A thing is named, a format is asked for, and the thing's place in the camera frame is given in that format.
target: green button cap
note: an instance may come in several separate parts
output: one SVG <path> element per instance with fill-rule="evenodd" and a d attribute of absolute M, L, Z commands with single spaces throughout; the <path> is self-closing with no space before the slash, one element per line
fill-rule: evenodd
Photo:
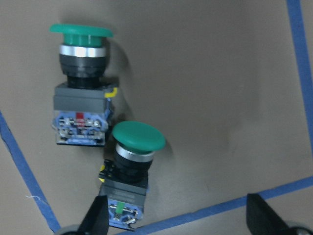
<path fill-rule="evenodd" d="M 76 25 L 54 24 L 51 32 L 63 33 L 64 44 L 77 47 L 101 47 L 102 38 L 113 37 L 113 33 L 107 28 Z"/>
<path fill-rule="evenodd" d="M 165 138 L 152 126 L 138 121 L 123 121 L 113 128 L 113 136 L 122 146 L 135 153 L 160 150 Z"/>

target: blue line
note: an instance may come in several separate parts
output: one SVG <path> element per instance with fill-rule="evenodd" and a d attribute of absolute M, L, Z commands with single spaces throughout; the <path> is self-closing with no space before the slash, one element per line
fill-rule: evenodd
<path fill-rule="evenodd" d="M 34 196 L 34 200 L 37 203 L 39 210 L 45 217 L 49 228 L 56 232 L 60 229 L 60 224 L 56 219 L 50 205 L 47 202 L 47 199 L 41 190 L 33 172 L 31 171 L 23 153 L 21 152 L 16 140 L 14 139 L 13 134 L 11 133 L 7 123 L 0 111 L 0 135 L 3 141 L 5 142 L 8 150 L 11 153 L 12 159 L 19 170 L 22 178 L 24 179 L 30 193 Z"/>
<path fill-rule="evenodd" d="M 283 194 L 287 194 L 287 193 L 301 190 L 304 188 L 308 188 L 311 186 L 313 186 L 313 176 L 310 176 L 308 178 L 301 179 L 301 180 L 298 180 L 289 184 L 278 186 L 276 188 L 267 189 L 262 192 L 259 192 L 259 194 L 264 199 L 270 199 L 273 197 L 278 197 Z M 151 234 L 151 233 L 155 233 L 164 229 L 169 229 L 171 227 L 189 223 L 198 219 L 220 214 L 222 212 L 231 211 L 233 209 L 244 207 L 245 205 L 246 205 L 246 196 L 236 198 L 231 201 L 223 202 L 214 206 L 210 206 L 210 207 L 201 209 L 199 211 L 196 211 L 194 213 L 187 213 L 187 214 L 179 215 L 179 216 L 172 217 L 169 219 L 165 219 L 160 222 L 149 224 L 144 227 L 138 228 L 135 232 L 128 232 L 128 231 L 122 232 L 122 233 L 119 233 L 119 235 Z"/>
<path fill-rule="evenodd" d="M 300 0 L 287 0 L 287 7 L 313 152 L 313 84 Z"/>

